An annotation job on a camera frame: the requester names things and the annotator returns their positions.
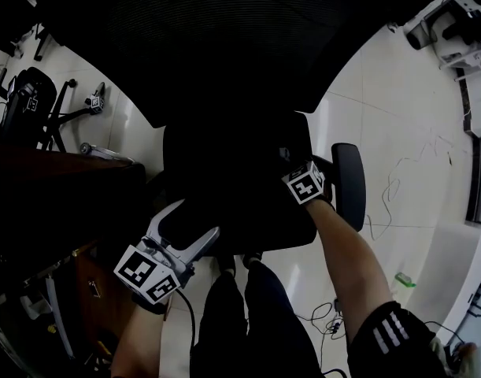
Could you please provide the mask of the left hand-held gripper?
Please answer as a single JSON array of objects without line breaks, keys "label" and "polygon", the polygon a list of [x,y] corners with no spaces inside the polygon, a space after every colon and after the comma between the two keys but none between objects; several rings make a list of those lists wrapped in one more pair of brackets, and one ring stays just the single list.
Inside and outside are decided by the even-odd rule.
[{"label": "left hand-held gripper", "polygon": [[185,250],[183,260],[163,247],[159,224],[183,202],[176,201],[157,213],[146,236],[126,249],[114,269],[116,276],[149,304],[162,303],[173,291],[185,287],[194,275],[193,263],[204,256],[220,235],[219,227],[211,228]]}]

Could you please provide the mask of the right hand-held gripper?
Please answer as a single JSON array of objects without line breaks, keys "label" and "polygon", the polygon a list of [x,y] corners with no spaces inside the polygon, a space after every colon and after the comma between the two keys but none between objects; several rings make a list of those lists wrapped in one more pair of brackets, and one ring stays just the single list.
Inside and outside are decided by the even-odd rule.
[{"label": "right hand-held gripper", "polygon": [[324,194],[324,174],[314,161],[307,161],[285,175],[282,181],[300,205]]}]

